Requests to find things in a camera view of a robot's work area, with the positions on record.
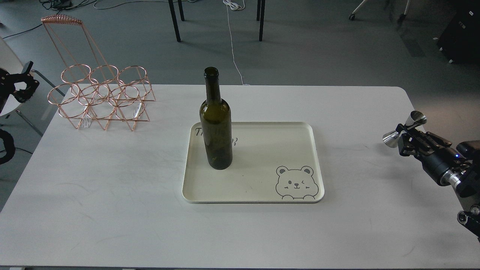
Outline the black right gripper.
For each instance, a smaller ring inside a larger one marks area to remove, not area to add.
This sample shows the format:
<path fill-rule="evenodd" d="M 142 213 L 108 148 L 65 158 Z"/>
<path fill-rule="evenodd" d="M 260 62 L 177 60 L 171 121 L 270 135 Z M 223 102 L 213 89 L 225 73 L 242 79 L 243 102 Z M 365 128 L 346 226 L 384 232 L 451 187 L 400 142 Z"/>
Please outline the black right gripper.
<path fill-rule="evenodd" d="M 466 171 L 462 166 L 467 159 L 450 148 L 451 145 L 449 140 L 435 133 L 423 132 L 415 128 L 401 134 L 398 151 L 401 156 L 412 155 L 419 160 L 424 171 L 437 185 L 460 187 L 463 185 L 462 178 Z"/>

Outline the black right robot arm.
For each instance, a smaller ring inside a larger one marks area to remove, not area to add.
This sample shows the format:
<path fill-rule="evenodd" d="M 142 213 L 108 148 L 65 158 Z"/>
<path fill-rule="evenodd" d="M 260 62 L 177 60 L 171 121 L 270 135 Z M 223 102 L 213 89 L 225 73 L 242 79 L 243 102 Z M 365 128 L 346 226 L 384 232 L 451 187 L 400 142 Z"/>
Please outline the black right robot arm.
<path fill-rule="evenodd" d="M 396 131 L 399 155 L 415 157 L 437 185 L 452 186 L 460 198 L 479 195 L 479 140 L 464 141 L 453 149 L 451 142 L 431 132 L 402 124 Z"/>

